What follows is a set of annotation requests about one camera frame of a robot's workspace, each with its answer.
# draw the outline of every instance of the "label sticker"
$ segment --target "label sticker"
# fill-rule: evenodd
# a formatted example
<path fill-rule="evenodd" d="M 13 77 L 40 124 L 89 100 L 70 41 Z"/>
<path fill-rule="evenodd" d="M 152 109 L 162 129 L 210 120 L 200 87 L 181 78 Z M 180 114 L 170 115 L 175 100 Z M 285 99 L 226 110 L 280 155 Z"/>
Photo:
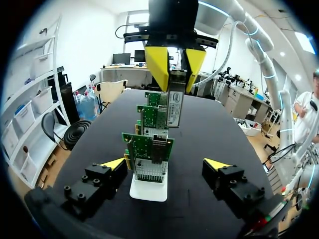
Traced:
<path fill-rule="evenodd" d="M 170 91 L 167 109 L 167 126 L 178 127 L 183 92 Z"/>

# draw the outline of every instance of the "person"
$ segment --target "person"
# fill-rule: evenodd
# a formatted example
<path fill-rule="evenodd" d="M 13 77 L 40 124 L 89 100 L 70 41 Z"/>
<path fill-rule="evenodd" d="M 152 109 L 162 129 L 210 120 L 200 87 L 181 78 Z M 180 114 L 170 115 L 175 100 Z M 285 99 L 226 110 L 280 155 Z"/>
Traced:
<path fill-rule="evenodd" d="M 303 143 L 306 140 L 316 119 L 319 108 L 319 69 L 314 72 L 313 82 L 314 92 L 303 92 L 295 101 L 295 111 L 298 113 L 294 127 L 296 143 Z M 313 143 L 319 143 L 319 125 L 317 135 L 313 138 Z"/>

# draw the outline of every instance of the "drawer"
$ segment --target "drawer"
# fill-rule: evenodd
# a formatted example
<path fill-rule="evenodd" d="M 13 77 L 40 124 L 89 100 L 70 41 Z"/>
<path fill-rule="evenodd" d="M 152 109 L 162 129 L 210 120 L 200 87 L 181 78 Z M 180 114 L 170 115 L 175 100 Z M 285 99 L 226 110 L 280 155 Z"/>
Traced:
<path fill-rule="evenodd" d="M 232 114 L 233 111 L 235 110 L 237 105 L 237 102 L 234 101 L 231 97 L 227 98 L 226 104 L 225 104 L 225 108 L 227 110 L 228 113 Z"/>
<path fill-rule="evenodd" d="M 237 91 L 235 91 L 235 90 L 233 90 L 233 89 L 230 89 L 229 90 L 229 96 L 234 100 L 234 101 L 238 101 L 239 100 L 239 97 L 240 97 L 240 94 L 237 92 Z"/>

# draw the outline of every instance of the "white t-shirt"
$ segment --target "white t-shirt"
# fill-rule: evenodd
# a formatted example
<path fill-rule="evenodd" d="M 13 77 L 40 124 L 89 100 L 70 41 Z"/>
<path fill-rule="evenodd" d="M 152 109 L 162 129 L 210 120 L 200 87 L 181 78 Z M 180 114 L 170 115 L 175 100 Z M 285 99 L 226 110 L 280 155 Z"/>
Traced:
<path fill-rule="evenodd" d="M 295 102 L 298 103 L 301 107 L 307 109 L 306 115 L 303 118 L 298 116 L 295 122 L 294 130 L 296 143 L 303 143 L 306 140 L 307 135 L 310 133 L 311 127 L 315 122 L 317 112 L 310 105 L 311 100 L 317 105 L 319 109 L 319 99 L 317 99 L 311 92 L 302 93 Z"/>

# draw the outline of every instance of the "office chair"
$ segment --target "office chair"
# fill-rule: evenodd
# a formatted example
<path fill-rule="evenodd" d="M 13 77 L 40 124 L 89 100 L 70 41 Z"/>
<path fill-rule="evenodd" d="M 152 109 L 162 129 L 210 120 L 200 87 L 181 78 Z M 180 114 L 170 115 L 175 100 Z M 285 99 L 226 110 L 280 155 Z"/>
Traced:
<path fill-rule="evenodd" d="M 95 78 L 96 78 L 96 76 L 94 74 L 90 75 L 90 81 L 91 81 L 92 86 L 96 86 L 96 84 L 94 83 Z"/>
<path fill-rule="evenodd" d="M 91 122 L 88 120 L 80 120 L 73 125 L 71 125 L 68 130 L 65 132 L 63 139 L 61 139 L 55 132 L 54 132 L 54 115 L 53 113 L 46 113 L 41 121 L 41 127 L 43 132 L 48 136 L 49 139 L 51 139 L 53 142 L 55 142 L 60 148 L 63 148 L 64 150 L 72 150 L 77 141 L 80 139 L 84 131 L 90 126 Z M 61 144 L 59 144 L 55 137 L 58 137 L 61 141 L 64 142 L 64 145 L 66 148 L 64 148 Z"/>
<path fill-rule="evenodd" d="M 128 80 L 100 82 L 96 85 L 94 94 L 98 98 L 100 113 L 123 93 Z"/>

